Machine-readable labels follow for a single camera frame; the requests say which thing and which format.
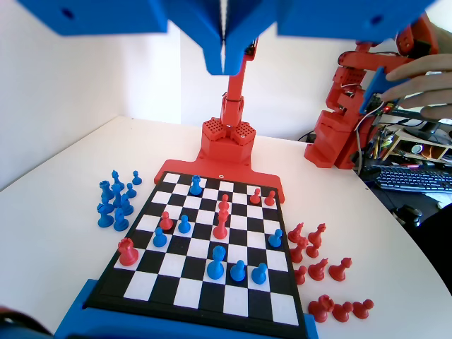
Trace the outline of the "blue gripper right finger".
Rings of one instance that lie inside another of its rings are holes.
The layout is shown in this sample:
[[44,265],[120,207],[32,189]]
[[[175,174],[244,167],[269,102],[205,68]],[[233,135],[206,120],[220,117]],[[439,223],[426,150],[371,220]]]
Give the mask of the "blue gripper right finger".
[[293,37],[382,42],[414,23],[430,0],[228,1],[225,74],[239,73],[244,50],[269,26]]

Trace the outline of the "person's hand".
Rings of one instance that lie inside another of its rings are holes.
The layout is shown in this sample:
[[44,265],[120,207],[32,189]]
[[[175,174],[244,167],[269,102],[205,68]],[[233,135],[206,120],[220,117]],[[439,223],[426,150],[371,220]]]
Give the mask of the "person's hand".
[[381,95],[384,102],[399,99],[405,109],[420,108],[423,117],[434,120],[451,118],[451,55],[435,54],[392,70],[386,80],[406,82]]

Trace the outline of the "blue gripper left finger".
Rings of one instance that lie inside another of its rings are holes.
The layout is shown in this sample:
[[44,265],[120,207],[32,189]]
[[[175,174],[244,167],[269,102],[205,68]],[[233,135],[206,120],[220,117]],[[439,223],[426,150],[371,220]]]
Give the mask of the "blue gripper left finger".
[[208,72],[222,75],[219,1],[21,1],[62,36],[161,33],[172,21],[203,50]]

